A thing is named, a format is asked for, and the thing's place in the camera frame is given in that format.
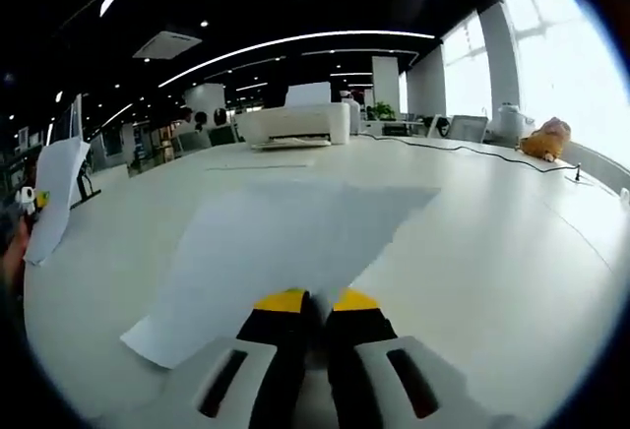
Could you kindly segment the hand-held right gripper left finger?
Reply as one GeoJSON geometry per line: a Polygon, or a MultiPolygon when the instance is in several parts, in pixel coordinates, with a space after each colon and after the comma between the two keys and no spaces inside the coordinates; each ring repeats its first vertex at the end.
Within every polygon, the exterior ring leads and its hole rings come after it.
{"type": "Polygon", "coordinates": [[[157,397],[98,428],[289,428],[305,376],[313,303],[293,288],[263,298],[236,337],[169,371],[157,397]]]}

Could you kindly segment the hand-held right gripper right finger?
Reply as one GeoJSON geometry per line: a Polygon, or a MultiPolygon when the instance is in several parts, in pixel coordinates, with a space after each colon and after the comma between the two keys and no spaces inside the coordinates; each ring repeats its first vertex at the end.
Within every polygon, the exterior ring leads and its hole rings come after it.
{"type": "Polygon", "coordinates": [[[372,297],[347,288],[325,322],[328,377],[341,428],[526,428],[476,401],[465,375],[400,337],[372,297]]]}

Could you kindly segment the person's left hand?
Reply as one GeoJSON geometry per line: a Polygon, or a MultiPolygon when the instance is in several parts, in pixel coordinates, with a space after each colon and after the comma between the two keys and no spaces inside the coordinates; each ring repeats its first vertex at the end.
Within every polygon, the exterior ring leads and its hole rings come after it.
{"type": "Polygon", "coordinates": [[[29,244],[29,231],[23,218],[1,259],[1,277],[9,291],[14,292],[24,272],[24,256],[29,244]]]}

